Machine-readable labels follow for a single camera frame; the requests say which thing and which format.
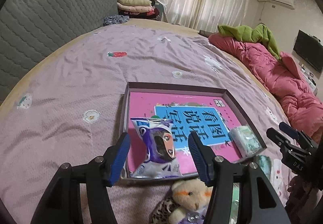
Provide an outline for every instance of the pink book cover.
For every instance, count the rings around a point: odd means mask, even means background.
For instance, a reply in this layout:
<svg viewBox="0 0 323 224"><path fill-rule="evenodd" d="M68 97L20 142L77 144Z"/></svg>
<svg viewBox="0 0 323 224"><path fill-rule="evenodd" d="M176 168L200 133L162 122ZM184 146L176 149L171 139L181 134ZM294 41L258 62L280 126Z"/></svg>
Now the pink book cover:
<svg viewBox="0 0 323 224"><path fill-rule="evenodd" d="M235 143L231 142L227 136L224 137L227 131L217 120L221 114L229 130L241 125L223 98L130 92L129 102L128 134L131 146L128 154L128 168L130 171L134 172L146 157L146 146L137 135L130 120L134 117L150 118L159 115L160 118L174 120L172 134L180 172L183 175L196 172L187 144L189 132L193 130L198 133L203 144L209 145L217 156L223 156L230 162L241 158Z"/></svg>

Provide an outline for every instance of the leopard print fabric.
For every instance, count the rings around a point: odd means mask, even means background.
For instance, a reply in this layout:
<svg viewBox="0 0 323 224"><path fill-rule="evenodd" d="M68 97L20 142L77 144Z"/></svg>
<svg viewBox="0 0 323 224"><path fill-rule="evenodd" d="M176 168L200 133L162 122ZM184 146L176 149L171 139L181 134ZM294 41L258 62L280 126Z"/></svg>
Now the leopard print fabric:
<svg viewBox="0 0 323 224"><path fill-rule="evenodd" d="M164 199L151 214L149 224L169 224L168 218L170 214L179 206L172 197Z"/></svg>

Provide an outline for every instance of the teddy bear's head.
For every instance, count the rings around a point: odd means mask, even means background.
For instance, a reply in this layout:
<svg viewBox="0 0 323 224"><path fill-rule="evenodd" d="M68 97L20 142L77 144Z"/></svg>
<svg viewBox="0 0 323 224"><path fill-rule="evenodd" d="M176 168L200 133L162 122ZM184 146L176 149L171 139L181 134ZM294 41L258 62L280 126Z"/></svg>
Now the teddy bear's head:
<svg viewBox="0 0 323 224"><path fill-rule="evenodd" d="M199 179L181 180L172 186L173 199L190 211L199 211L208 205L212 187Z"/></svg>

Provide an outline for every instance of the bolt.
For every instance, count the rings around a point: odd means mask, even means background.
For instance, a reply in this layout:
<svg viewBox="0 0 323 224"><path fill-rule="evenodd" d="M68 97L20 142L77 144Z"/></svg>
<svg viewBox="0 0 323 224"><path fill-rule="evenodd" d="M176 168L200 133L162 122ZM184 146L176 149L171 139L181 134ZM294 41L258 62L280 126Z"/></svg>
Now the bolt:
<svg viewBox="0 0 323 224"><path fill-rule="evenodd" d="M251 167L252 169L256 169L256 168L258 167L258 165L257 165L257 163L255 163L255 162L251 162L251 163L249 164L249 167Z"/></svg>
<svg viewBox="0 0 323 224"><path fill-rule="evenodd" d="M216 156L216 157L214 158L214 160L215 160L215 161L217 161L217 162L219 162L219 163L221 163L221 162L223 162L223 161L224 161L224 158L223 158L223 157L221 157L221 156Z"/></svg>
<svg viewBox="0 0 323 224"><path fill-rule="evenodd" d="M94 160L97 163L101 163L104 160L104 158L103 158L103 156L97 156Z"/></svg>
<svg viewBox="0 0 323 224"><path fill-rule="evenodd" d="M62 169L67 169L69 167L69 163L64 163L61 165Z"/></svg>

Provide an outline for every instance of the red strawberry print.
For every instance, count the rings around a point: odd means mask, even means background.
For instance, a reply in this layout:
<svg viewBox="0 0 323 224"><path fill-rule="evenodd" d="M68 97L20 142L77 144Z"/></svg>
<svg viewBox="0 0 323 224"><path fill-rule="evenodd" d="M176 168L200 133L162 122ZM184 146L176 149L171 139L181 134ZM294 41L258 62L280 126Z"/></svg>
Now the red strawberry print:
<svg viewBox="0 0 323 224"><path fill-rule="evenodd" d="M107 55L109 57L124 57L127 55L126 52L108 52Z"/></svg>

